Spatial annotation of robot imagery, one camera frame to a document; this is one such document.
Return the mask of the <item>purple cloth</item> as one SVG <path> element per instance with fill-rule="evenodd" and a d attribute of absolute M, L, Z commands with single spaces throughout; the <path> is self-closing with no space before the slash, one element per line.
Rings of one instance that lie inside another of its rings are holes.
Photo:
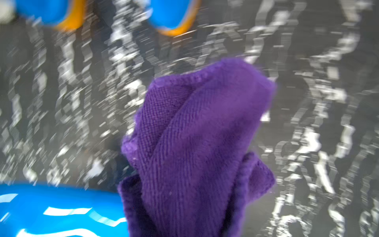
<path fill-rule="evenodd" d="M 155 79 L 121 151 L 118 192 L 132 237 L 238 237 L 275 182 L 248 148 L 276 85 L 241 59 Z"/>

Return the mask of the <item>blue rubber boot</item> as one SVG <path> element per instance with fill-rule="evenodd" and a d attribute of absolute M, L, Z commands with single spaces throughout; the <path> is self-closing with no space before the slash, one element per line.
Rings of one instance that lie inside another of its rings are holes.
<path fill-rule="evenodd" d="M 15 7 L 23 17 L 39 20 L 42 25 L 61 31 L 80 28 L 85 20 L 85 0 L 16 0 Z"/>
<path fill-rule="evenodd" d="M 118 194 L 45 185 L 1 185 L 2 237 L 128 237 Z"/>
<path fill-rule="evenodd" d="M 151 0 L 145 8 L 149 23 L 162 35 L 176 37 L 193 25 L 200 0 Z"/>

